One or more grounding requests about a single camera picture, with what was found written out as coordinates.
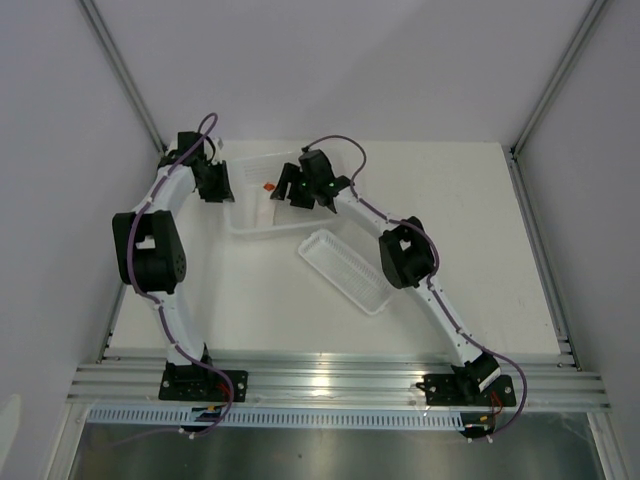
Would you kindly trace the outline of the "white paper napkin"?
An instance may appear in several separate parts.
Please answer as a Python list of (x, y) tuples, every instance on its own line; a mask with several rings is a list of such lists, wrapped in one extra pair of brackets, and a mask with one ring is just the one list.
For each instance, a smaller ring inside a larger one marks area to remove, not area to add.
[(263, 186), (257, 189), (254, 220), (255, 227), (258, 229), (271, 228), (275, 225), (276, 209), (279, 201), (271, 198), (273, 191), (267, 191)]

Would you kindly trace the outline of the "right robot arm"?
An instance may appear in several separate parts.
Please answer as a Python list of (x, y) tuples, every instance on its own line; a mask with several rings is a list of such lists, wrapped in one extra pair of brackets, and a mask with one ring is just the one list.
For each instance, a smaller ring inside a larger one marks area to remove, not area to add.
[(302, 209), (328, 209), (374, 237), (388, 283), (408, 291), (448, 342), (458, 395), (475, 404), (491, 394), (501, 375), (499, 363), (472, 338), (446, 299), (436, 278), (439, 254), (417, 217), (395, 219), (375, 207), (358, 194), (351, 179), (334, 174), (329, 158), (318, 149), (306, 149), (297, 162), (284, 164), (271, 198)]

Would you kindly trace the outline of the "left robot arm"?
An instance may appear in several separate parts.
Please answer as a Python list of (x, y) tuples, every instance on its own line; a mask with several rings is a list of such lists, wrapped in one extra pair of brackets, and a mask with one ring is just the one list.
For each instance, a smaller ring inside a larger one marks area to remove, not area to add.
[(183, 285), (187, 255), (176, 217), (193, 196), (213, 203), (234, 199), (227, 165), (220, 155), (222, 147), (219, 138), (179, 133), (174, 148), (161, 159), (143, 199), (112, 219), (120, 278), (154, 314), (164, 334), (167, 362), (174, 367), (190, 367), (181, 385), (197, 400), (215, 392), (217, 376), (207, 369), (210, 361), (206, 341), (187, 305)]

